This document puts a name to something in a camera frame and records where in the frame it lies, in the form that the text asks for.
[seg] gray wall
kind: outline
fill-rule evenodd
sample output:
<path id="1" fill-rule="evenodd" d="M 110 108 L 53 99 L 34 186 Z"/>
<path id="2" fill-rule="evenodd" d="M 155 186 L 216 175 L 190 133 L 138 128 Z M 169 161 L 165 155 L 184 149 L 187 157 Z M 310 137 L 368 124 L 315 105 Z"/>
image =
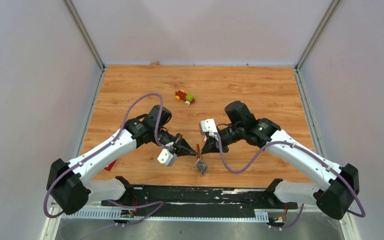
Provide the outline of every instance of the gray wall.
<path id="1" fill-rule="evenodd" d="M 331 0 L 73 0 L 107 64 L 294 65 Z"/>
<path id="2" fill-rule="evenodd" d="M 384 239 L 384 1 L 343 0 L 302 74 L 324 152 L 359 169 L 361 239 Z"/>
<path id="3" fill-rule="evenodd" d="M 49 167 L 75 155 L 98 78 L 63 1 L 0 1 L 0 240 L 39 238 Z"/>

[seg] wood grain surface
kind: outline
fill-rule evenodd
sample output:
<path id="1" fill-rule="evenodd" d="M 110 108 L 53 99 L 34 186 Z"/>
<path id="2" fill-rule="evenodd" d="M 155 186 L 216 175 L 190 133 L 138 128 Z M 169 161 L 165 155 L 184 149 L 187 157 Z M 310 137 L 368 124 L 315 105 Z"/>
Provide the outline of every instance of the wood grain surface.
<path id="1" fill-rule="evenodd" d="M 196 103 L 186 106 L 175 100 L 175 91 L 184 89 L 195 95 Z M 173 65 L 110 65 L 106 70 L 90 125 L 84 140 L 85 153 L 106 140 L 121 125 L 127 108 L 140 96 L 158 92 L 164 97 L 164 107 L 172 112 L 166 125 L 168 131 L 183 137 L 192 146 L 201 147 L 198 124 L 214 118 L 216 124 L 229 123 L 224 108 L 240 100 L 256 118 L 268 118 L 286 130 L 293 138 L 313 149 L 306 118 L 290 67 L 244 66 L 173 66 Z M 148 113 L 159 104 L 156 96 L 139 102 L 129 118 Z M 242 169 L 258 151 L 244 141 L 229 146 L 225 154 L 229 166 Z M 107 180 L 123 176 L 134 184 L 267 187 L 273 179 L 292 182 L 310 180 L 293 166 L 268 152 L 263 152 L 242 174 L 228 172 L 220 155 L 204 155 L 208 172 L 202 176 L 195 165 L 196 157 L 179 157 L 173 166 L 157 161 L 160 148 L 149 143 L 117 160 L 111 171 L 103 170 L 94 179 Z"/>

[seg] robotic arm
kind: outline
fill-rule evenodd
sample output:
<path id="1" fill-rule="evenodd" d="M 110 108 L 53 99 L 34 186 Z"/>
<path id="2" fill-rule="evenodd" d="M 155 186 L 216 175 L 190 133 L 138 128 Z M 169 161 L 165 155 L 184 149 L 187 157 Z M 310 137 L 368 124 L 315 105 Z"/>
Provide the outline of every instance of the robotic arm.
<path id="1" fill-rule="evenodd" d="M 46 185 L 47 190 L 63 172 L 76 164 L 79 165 L 65 175 L 51 191 L 51 196 L 64 213 L 73 214 L 87 203 L 123 199 L 126 190 L 131 187 L 123 177 L 104 181 L 92 180 L 92 178 L 108 164 L 143 144 L 150 142 L 157 144 L 154 129 L 159 109 L 160 105 L 155 105 L 148 114 L 129 119 L 123 129 L 118 129 L 107 140 L 87 153 L 68 162 L 58 159 L 52 163 Z M 177 157 L 198 154 L 180 133 L 173 136 L 164 128 L 171 118 L 172 113 L 163 107 L 157 137 L 159 142 L 167 148 L 163 148 L 157 159 L 166 166 L 173 165 Z M 89 159 L 83 163 L 82 160 L 85 158 Z"/>
<path id="2" fill-rule="evenodd" d="M 313 183 L 295 183 L 275 179 L 266 189 L 266 192 L 272 196 L 270 201 L 273 203 L 280 201 L 282 203 L 310 204 L 318 206 L 322 212 L 334 219 L 340 220 L 344 217 L 354 197 L 332 170 L 339 173 L 357 195 L 360 188 L 359 175 L 358 170 L 353 165 L 347 164 L 342 167 L 317 155 L 294 140 L 271 120 L 267 118 L 256 119 L 248 107 L 240 101 L 230 103 L 224 111 L 231 123 L 224 124 L 226 127 L 223 129 L 216 126 L 214 119 L 200 122 L 201 134 L 206 136 L 202 154 L 227 153 L 229 151 L 228 145 L 239 140 L 245 140 L 248 144 L 259 148 L 263 148 L 267 144 L 266 149 L 269 153 L 281 157 L 313 181 Z M 311 155 L 324 162 L 325 166 L 328 167 L 323 166 Z"/>

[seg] purple cable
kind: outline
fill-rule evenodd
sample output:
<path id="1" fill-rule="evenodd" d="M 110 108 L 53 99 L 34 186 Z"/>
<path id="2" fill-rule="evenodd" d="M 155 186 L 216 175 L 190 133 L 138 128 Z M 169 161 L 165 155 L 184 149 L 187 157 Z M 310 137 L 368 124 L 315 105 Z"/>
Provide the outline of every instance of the purple cable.
<path id="1" fill-rule="evenodd" d="M 114 206 L 117 206 L 117 207 L 120 207 L 120 208 L 125 208 L 125 209 L 131 209 L 131 208 L 135 208 L 135 209 L 143 209 L 143 208 L 147 208 L 147 207 L 151 207 L 151 206 L 154 206 L 154 205 L 157 205 L 159 204 L 152 212 L 150 212 L 148 215 L 142 217 L 141 219 L 137 220 L 137 221 L 134 221 L 134 222 L 129 222 L 129 223 L 123 223 L 122 226 L 131 226 L 131 225 L 135 225 L 135 224 L 138 224 L 138 223 L 141 223 L 143 222 L 145 219 L 149 218 L 152 214 L 154 214 L 156 211 L 158 211 L 158 209 L 160 209 L 164 202 L 163 201 L 155 201 L 155 202 L 151 202 L 151 203 L 148 203 L 148 204 L 145 204 L 145 205 L 139 205 L 139 206 L 125 206 L 125 205 L 121 205 L 121 204 L 118 204 L 116 203 L 115 201 L 113 200 L 107 200 L 110 204 L 114 205 Z"/>
<path id="2" fill-rule="evenodd" d="M 122 134 L 122 131 L 124 129 L 124 126 L 126 124 L 126 120 L 127 120 L 127 117 L 130 113 L 130 111 L 132 110 L 132 108 L 142 99 L 146 98 L 146 97 L 149 97 L 149 96 L 157 96 L 159 97 L 159 110 L 158 110 L 158 116 L 156 118 L 156 124 L 155 124 L 155 129 L 154 129 L 154 138 L 155 138 L 155 142 L 162 148 L 164 149 L 169 149 L 170 147 L 169 146 L 165 146 L 165 145 L 162 145 L 161 142 L 159 141 L 158 139 L 158 128 L 159 128 L 159 125 L 160 125 L 160 120 L 161 120 L 161 114 L 163 113 L 163 96 L 161 96 L 159 93 L 156 93 L 156 92 L 151 92 L 151 93 L 148 93 L 148 94 L 145 94 L 141 97 L 139 97 L 138 99 L 136 99 L 131 105 L 130 107 L 127 109 L 126 111 L 126 114 L 124 115 L 124 119 L 123 119 L 123 122 L 121 124 L 121 127 L 120 127 L 120 131 L 118 131 L 117 135 L 114 137 L 114 142 L 116 142 L 118 140 L 118 138 L 120 137 L 120 135 Z M 66 171 L 64 171 L 61 175 L 59 175 L 55 181 L 53 181 L 53 183 L 49 186 L 49 189 L 48 191 L 46 192 L 46 195 L 45 195 L 45 199 L 43 201 L 43 212 L 45 213 L 45 215 L 48 217 L 48 218 L 57 218 L 59 216 L 61 216 L 63 214 L 63 211 L 55 214 L 55 215 L 51 215 L 48 211 L 48 200 L 49 200 L 49 196 L 51 195 L 51 192 L 52 190 L 55 188 L 55 185 L 57 185 L 57 183 L 65 176 L 67 175 L 69 172 L 73 171 L 74 169 L 76 169 L 77 167 L 80 166 L 80 163 L 84 164 L 86 161 L 88 161 L 89 159 L 93 158 L 94 156 L 98 155 L 99 153 L 101 153 L 102 151 L 104 151 L 106 148 L 108 148 L 109 146 L 111 146 L 111 143 L 108 142 L 107 144 L 105 144 L 103 147 L 101 147 L 100 149 L 98 149 L 96 152 L 90 154 L 89 156 L 85 157 L 83 160 L 79 161 L 78 163 L 76 163 L 75 165 L 73 165 L 72 167 L 70 167 L 69 169 L 67 169 Z"/>
<path id="3" fill-rule="evenodd" d="M 324 161 L 320 160 L 320 158 L 318 158 L 314 153 L 312 153 L 311 151 L 309 151 L 309 150 L 307 150 L 307 149 L 305 149 L 305 148 L 303 148 L 301 146 L 294 145 L 294 144 L 292 144 L 290 142 L 287 142 L 287 141 L 272 141 L 272 142 L 269 142 L 266 145 L 262 146 L 262 148 L 260 148 L 257 151 L 257 153 L 254 155 L 254 157 L 252 157 L 251 161 L 249 161 L 249 163 L 244 168 L 242 168 L 239 171 L 235 171 L 235 170 L 232 170 L 228 166 L 228 163 L 226 162 L 225 155 L 224 155 L 224 153 L 222 151 L 223 145 L 222 145 L 222 141 L 221 141 L 222 138 L 220 137 L 220 134 L 218 132 L 215 132 L 215 135 L 218 138 L 218 149 L 220 151 L 221 161 L 223 162 L 223 165 L 226 167 L 226 169 L 229 170 L 229 172 L 231 172 L 233 174 L 241 174 L 241 173 L 245 172 L 245 170 L 247 170 L 251 166 L 251 164 L 253 164 L 255 159 L 260 155 L 260 153 L 262 151 L 264 151 L 266 148 L 270 147 L 271 145 L 275 145 L 275 144 L 283 144 L 283 145 L 288 145 L 290 147 L 296 148 L 296 149 L 298 149 L 298 150 L 308 154 L 310 157 L 312 157 L 318 163 L 320 163 L 323 167 L 325 167 L 325 168 L 329 167 L 328 164 L 326 164 Z M 354 191 L 353 187 L 351 187 L 351 185 L 345 180 L 345 178 L 343 176 L 341 176 L 338 172 L 336 172 L 334 169 L 330 169 L 330 171 L 345 184 L 345 186 L 351 192 L 352 197 L 354 198 L 355 202 L 357 203 L 357 205 L 358 205 L 358 207 L 360 208 L 360 211 L 361 211 L 361 213 L 357 213 L 357 212 L 354 212 L 354 211 L 351 211 L 351 210 L 347 210 L 347 212 L 352 214 L 352 215 L 355 215 L 357 217 L 364 218 L 366 216 L 366 212 L 365 212 L 365 210 L 363 208 L 363 205 L 362 205 L 359 197 L 357 196 L 356 192 Z"/>

